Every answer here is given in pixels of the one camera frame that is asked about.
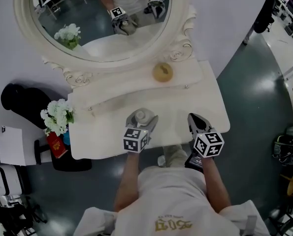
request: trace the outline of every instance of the red book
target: red book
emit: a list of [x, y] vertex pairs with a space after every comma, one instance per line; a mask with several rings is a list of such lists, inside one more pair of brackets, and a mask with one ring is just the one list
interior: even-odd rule
[[60, 137], [57, 137], [55, 132], [51, 132], [47, 137], [47, 142], [50, 146], [50, 149], [56, 158], [63, 156], [67, 149], [65, 148], [63, 141]]

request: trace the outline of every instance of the vanity table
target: vanity table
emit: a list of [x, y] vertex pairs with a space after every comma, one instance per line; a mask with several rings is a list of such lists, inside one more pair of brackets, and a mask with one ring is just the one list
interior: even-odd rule
[[[82, 52], [66, 48], [49, 35], [32, 9], [32, 0], [14, 0], [14, 8], [23, 35], [45, 63], [62, 70], [73, 88], [68, 99], [75, 109], [74, 123], [69, 124], [75, 159], [125, 153], [126, 119], [139, 108], [159, 116], [147, 148], [189, 142], [189, 113], [203, 116], [221, 133], [229, 130], [209, 61], [197, 61], [193, 54], [189, 31], [196, 12], [189, 0], [169, 0], [162, 23], [137, 28], [129, 36], [94, 39], [83, 45]], [[163, 62], [173, 70], [172, 79], [165, 83], [152, 76], [154, 66]]]

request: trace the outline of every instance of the mirror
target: mirror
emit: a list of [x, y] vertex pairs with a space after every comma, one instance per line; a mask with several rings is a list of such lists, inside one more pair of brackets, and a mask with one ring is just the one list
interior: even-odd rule
[[170, 12], [169, 0], [32, 0], [32, 4], [35, 24], [58, 48], [103, 61], [143, 52], [164, 29]]

